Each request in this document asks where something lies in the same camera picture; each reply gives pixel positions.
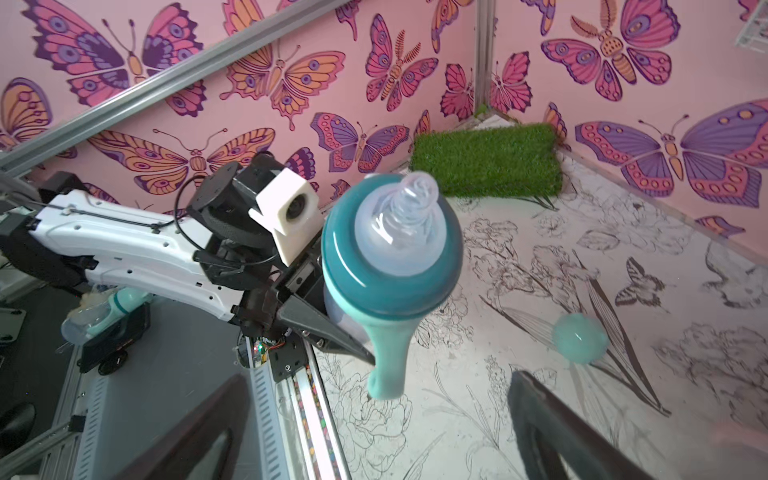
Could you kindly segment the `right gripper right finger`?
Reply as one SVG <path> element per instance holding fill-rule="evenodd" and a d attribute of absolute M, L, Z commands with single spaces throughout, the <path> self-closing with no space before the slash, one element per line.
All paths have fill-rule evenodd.
<path fill-rule="evenodd" d="M 508 406 L 519 455 L 530 479 L 648 479 L 533 374 L 512 374 Z"/>

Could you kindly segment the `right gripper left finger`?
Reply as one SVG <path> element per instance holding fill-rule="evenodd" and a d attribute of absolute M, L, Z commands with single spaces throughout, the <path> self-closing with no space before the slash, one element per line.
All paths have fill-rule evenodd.
<path fill-rule="evenodd" d="M 248 384 L 234 375 L 115 477 L 231 479 L 248 414 Z"/>

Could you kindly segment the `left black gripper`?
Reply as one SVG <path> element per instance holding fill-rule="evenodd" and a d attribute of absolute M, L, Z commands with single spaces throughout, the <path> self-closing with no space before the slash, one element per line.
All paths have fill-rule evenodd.
<path fill-rule="evenodd" d="M 193 259 L 211 283 L 243 293 L 230 312 L 245 335 L 276 339 L 287 327 L 322 352 L 374 365 L 374 355 L 328 317 L 321 296 L 292 295 L 280 306 L 271 275 L 288 271 L 320 234 L 287 267 L 272 235 L 250 217 L 256 195 L 283 169 L 290 168 L 272 153 L 261 152 L 247 166 L 232 162 L 204 179 L 187 205 L 187 215 L 208 229 L 211 238 Z"/>

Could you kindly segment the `teal bottle cap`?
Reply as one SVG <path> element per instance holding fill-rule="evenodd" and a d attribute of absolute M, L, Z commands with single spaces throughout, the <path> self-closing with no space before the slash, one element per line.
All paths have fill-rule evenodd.
<path fill-rule="evenodd" d="M 574 364 L 589 364 L 607 353 L 609 337 L 602 324 L 580 313 L 563 315 L 554 325 L 552 342 Z"/>

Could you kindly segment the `dark teal nipple collar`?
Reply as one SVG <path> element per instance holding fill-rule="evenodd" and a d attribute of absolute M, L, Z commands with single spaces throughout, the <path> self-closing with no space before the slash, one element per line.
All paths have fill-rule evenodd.
<path fill-rule="evenodd" d="M 347 315 L 405 321 L 426 316 L 450 296 L 463 241 L 431 175 L 376 174 L 332 208 L 321 252 L 327 289 Z"/>

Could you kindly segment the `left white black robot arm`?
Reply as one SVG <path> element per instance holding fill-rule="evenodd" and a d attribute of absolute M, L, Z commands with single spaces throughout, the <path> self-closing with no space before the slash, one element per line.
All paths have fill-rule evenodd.
<path fill-rule="evenodd" d="M 108 202 L 73 174 L 42 202 L 1 217 L 1 250 L 18 270 L 60 288 L 130 287 L 203 310 L 250 338 L 295 333 L 318 349 L 373 363 L 327 316 L 324 219 L 310 183 L 268 152 L 206 177 L 169 215 Z"/>

